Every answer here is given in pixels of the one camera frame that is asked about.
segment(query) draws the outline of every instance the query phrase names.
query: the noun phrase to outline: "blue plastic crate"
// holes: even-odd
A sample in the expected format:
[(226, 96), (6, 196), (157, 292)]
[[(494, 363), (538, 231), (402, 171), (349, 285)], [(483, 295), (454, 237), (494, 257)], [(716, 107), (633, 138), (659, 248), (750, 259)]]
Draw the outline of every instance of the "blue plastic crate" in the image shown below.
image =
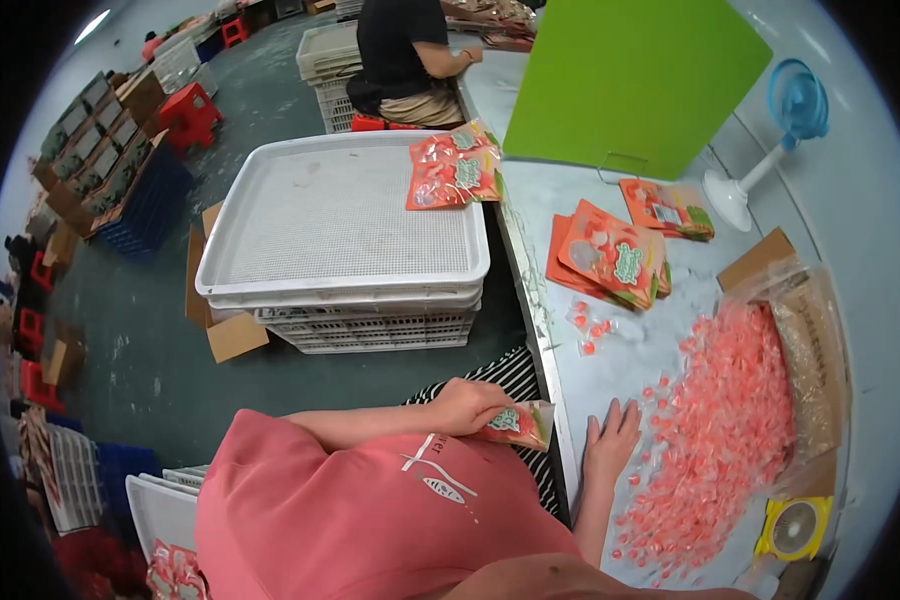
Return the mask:
[(114, 516), (120, 518), (131, 513), (127, 498), (128, 475), (150, 474), (161, 477), (163, 471), (156, 462), (154, 450), (123, 443), (96, 443), (99, 479), (106, 494), (107, 504)]
[(96, 235), (128, 258), (151, 257), (180, 218), (194, 177), (165, 139), (137, 174), (120, 216)]

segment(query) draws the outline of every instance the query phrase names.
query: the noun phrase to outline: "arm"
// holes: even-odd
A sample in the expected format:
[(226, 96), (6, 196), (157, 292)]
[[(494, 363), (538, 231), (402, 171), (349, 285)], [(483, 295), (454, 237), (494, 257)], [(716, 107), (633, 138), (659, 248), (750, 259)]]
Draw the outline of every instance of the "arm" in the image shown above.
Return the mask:
[(413, 50), (420, 57), (420, 63), (427, 70), (427, 74), (435, 79), (446, 79), (459, 75), (473, 63), (480, 63), (484, 59), (483, 48), (464, 48), (456, 56), (450, 54), (450, 48), (428, 41), (413, 42)]
[(429, 404), (358, 408), (349, 411), (309, 411), (287, 414), (287, 421), (306, 429), (324, 450), (352, 449), (382, 436), (438, 433), (463, 437), (476, 433), (513, 404), (493, 383), (454, 378)]
[(580, 555), (596, 569), (600, 569), (611, 523), (613, 488), (640, 439), (639, 426), (636, 402), (627, 404), (621, 415), (617, 398), (610, 402), (602, 435), (596, 416), (591, 415), (587, 421), (583, 487), (573, 537)]

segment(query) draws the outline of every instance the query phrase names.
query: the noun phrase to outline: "wrapped candy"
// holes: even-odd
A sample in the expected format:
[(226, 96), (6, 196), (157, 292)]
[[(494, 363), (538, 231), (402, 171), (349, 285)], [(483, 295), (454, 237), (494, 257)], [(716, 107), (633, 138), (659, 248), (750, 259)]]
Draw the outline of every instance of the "wrapped candy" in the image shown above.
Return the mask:
[(516, 402), (504, 408), (471, 437), (546, 452), (554, 427), (554, 405), (543, 400)]
[(613, 523), (621, 558), (637, 550), (684, 579), (724, 548), (752, 495), (783, 471), (796, 435), (768, 305), (722, 304), (680, 349), (684, 377), (642, 393), (648, 438), (624, 471), (633, 494)]

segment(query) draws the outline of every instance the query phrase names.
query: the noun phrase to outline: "gray table surface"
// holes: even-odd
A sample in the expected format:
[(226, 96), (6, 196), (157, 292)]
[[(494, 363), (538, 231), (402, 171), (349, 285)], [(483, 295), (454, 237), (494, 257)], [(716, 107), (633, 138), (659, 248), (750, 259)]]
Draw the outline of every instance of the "gray table surface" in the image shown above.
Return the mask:
[[(455, 34), (451, 45), (477, 42), (472, 36)], [(501, 140), (516, 102), (529, 55), (484, 50), (483, 62), (470, 66), (457, 78), (459, 95), (468, 118), (480, 117)], [(586, 118), (586, 115), (574, 115)], [(681, 180), (696, 182), (708, 164), (700, 157), (687, 168)], [(510, 252), (517, 293), (528, 321), (528, 343), (534, 350), (541, 390), (556, 405), (555, 432), (561, 449), (563, 477), (571, 512), (576, 509), (580, 472), (586, 442), (587, 418), (607, 413), (614, 397), (639, 398), (648, 385), (661, 376), (676, 378), (683, 370), (678, 343), (689, 334), (693, 322), (709, 313), (721, 291), (716, 275), (760, 240), (754, 229), (743, 233), (721, 221), (712, 208), (716, 235), (709, 243), (668, 239), (667, 258), (672, 266), (672, 295), (660, 300), (644, 315), (627, 311), (645, 331), (644, 342), (615, 340), (594, 356), (578, 351), (579, 333), (565, 316), (574, 297), (572, 290), (548, 281), (545, 276), (553, 216), (571, 215), (581, 198), (614, 216), (630, 222), (623, 194), (615, 184), (624, 174), (601, 172), (591, 167), (505, 157), (503, 161), (505, 201), (498, 206), (504, 242)], [(641, 429), (649, 432), (648, 423)], [(630, 503), (631, 492), (624, 478), (618, 483), (613, 514)], [(764, 522), (766, 497), (751, 500), (723, 551), (686, 580), (671, 577), (665, 589), (690, 589), (702, 577), (705, 588), (730, 586), (746, 570)], [(614, 525), (610, 523), (601, 568), (637, 587), (646, 587), (659, 577), (652, 565), (638, 568), (611, 558)]]

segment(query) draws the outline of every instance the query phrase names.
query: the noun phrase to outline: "worker in black shirt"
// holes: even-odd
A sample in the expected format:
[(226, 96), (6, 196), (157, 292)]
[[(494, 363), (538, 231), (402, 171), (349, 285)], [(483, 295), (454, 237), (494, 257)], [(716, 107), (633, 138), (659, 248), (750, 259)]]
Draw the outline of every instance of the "worker in black shirt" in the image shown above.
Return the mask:
[(6, 248), (10, 255), (10, 268), (21, 275), (24, 273), (28, 274), (34, 266), (34, 258), (37, 253), (34, 236), (29, 233), (17, 235), (13, 238), (7, 235), (6, 239), (3, 240), (3, 247)]
[(480, 63), (484, 51), (451, 54), (440, 0), (364, 0), (357, 44), (363, 72), (347, 86), (357, 111), (428, 128), (464, 122), (445, 80)]

